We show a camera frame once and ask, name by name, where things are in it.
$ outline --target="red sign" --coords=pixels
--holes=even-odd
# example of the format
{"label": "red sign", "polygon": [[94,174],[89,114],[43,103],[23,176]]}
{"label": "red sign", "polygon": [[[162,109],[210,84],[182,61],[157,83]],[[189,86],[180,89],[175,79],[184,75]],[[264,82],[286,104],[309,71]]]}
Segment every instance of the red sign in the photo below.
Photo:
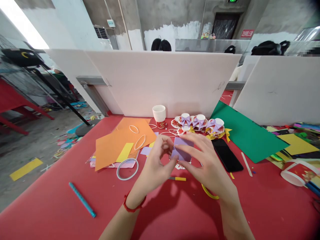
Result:
{"label": "red sign", "polygon": [[252,37],[254,29],[245,29],[242,31],[241,37]]}

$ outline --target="blue marker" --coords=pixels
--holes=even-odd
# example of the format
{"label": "blue marker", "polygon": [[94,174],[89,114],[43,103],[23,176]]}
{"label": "blue marker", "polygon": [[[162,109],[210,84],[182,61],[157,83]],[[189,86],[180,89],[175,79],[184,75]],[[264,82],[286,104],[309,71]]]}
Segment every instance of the blue marker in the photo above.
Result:
{"label": "blue marker", "polygon": [[86,207],[86,209],[88,210],[88,212],[91,214],[91,216],[93,218],[96,217],[96,213],[92,210],[92,208],[89,206],[89,204],[87,203],[87,201],[83,198],[83,196],[79,193],[79,191],[76,189],[76,187],[73,185],[72,182],[69,182],[69,186],[72,188],[72,190],[75,192],[75,194],[78,196],[78,198],[80,199],[80,201],[83,203],[83,205]]}

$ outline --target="smartphone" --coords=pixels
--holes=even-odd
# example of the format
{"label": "smartphone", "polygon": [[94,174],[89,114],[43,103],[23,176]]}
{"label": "smartphone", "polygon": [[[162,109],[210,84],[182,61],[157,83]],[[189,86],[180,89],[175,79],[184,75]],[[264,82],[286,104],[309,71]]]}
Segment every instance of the smartphone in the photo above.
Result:
{"label": "smartphone", "polygon": [[243,166],[223,139],[214,139],[211,142],[227,172],[243,170]]}

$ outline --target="red stool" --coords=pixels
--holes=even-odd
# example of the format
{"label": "red stool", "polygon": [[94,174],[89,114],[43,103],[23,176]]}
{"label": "red stool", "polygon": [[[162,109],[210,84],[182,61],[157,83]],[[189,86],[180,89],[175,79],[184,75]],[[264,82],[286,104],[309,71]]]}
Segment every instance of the red stool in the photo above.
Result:
{"label": "red stool", "polygon": [[[3,79],[0,78],[0,114],[9,110],[16,111],[27,116],[30,119],[38,119],[38,116],[32,114],[31,111],[24,108],[24,106],[28,106],[42,115],[54,120],[49,114],[47,114],[44,110],[34,105],[33,103],[26,100],[23,96],[16,92],[16,90],[11,87],[8,83],[6,83]],[[29,133],[24,131],[22,128],[14,125],[4,117],[0,115],[0,122],[12,128],[16,132],[19,132],[24,135],[28,135]]]}

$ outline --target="red table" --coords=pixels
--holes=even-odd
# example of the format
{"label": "red table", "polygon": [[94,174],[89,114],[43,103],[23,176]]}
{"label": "red table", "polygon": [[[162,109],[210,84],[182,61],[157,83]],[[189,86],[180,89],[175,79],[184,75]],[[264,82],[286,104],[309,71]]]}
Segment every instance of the red table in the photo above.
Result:
{"label": "red table", "polygon": [[[98,239],[146,160],[139,155],[139,171],[129,181],[117,179],[116,169],[95,172],[85,164],[95,151],[95,140],[111,133],[121,119],[111,115],[101,120],[9,205],[0,214],[0,239]],[[228,145],[245,166],[240,149],[232,142]],[[233,173],[233,182],[255,238],[313,239],[320,217],[312,206],[313,193],[285,181],[280,169],[266,160],[248,163],[256,174],[250,177],[245,168]],[[200,166],[196,159],[192,164]],[[120,174],[126,177],[134,171],[135,167],[122,169]],[[187,181],[168,180],[147,196],[132,239],[224,239],[219,201],[209,198],[187,170],[174,169],[172,176]],[[97,213],[95,219],[68,182],[75,184]]]}

